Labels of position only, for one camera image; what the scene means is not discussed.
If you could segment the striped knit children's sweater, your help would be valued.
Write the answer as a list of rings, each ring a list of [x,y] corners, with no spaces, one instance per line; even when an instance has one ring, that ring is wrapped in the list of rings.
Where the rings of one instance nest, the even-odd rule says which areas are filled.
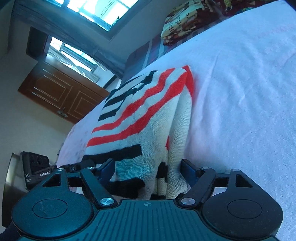
[[[180,173],[192,112],[189,66],[151,71],[112,91],[83,158],[115,162],[106,184],[114,196],[173,199],[188,191]]]

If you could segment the white floral bed sheet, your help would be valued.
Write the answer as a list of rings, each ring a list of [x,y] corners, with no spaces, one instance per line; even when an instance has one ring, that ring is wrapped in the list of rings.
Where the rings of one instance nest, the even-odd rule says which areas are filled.
[[[117,206],[98,207],[67,240],[295,240],[295,9],[274,1],[233,16],[131,79],[184,66],[194,94],[183,159],[216,171],[211,196],[201,206],[179,206],[186,193],[112,195]],[[76,147],[71,132],[60,151],[57,172],[66,186],[71,179],[83,186],[81,170],[61,166],[86,161],[106,99],[83,119],[85,146]]]

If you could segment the brown wooden door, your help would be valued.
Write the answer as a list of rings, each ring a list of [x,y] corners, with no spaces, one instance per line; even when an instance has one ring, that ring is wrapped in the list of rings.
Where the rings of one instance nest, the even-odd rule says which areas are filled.
[[[71,75],[63,73],[55,65],[40,62],[27,75],[18,91],[76,124],[97,107],[109,92],[73,70],[68,72]]]

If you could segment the striped side bed mattress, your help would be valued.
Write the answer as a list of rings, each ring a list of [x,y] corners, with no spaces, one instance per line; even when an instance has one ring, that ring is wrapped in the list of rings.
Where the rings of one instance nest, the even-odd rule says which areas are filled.
[[[138,72],[146,68],[161,56],[165,55],[170,49],[169,46],[164,45],[164,41],[160,37],[161,34],[156,35],[144,45],[136,49],[130,54],[126,61],[125,72],[121,79],[121,84],[130,80]]]

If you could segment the blue curtain left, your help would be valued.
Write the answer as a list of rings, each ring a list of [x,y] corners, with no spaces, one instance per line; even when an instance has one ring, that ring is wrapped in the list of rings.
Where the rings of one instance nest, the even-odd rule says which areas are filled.
[[[50,1],[15,1],[13,16],[86,53],[123,78],[125,63],[101,44],[99,26]]]

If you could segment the folded yellow patterned blanket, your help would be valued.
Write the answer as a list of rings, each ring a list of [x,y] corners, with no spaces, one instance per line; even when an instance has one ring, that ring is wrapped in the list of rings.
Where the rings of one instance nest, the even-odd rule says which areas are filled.
[[[161,39],[171,46],[195,30],[218,19],[210,1],[187,1],[175,7],[166,17]]]

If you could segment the striped pillow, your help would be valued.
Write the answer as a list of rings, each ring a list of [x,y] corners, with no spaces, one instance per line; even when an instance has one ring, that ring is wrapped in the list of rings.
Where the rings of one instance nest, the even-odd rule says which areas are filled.
[[[234,16],[239,13],[272,3],[273,0],[219,0],[214,1],[224,16]]]

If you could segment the large window with frame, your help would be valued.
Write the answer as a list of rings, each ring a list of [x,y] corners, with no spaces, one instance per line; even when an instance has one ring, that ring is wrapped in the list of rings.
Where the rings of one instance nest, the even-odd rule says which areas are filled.
[[[111,40],[150,1],[49,1],[65,13],[74,13],[94,23]]]

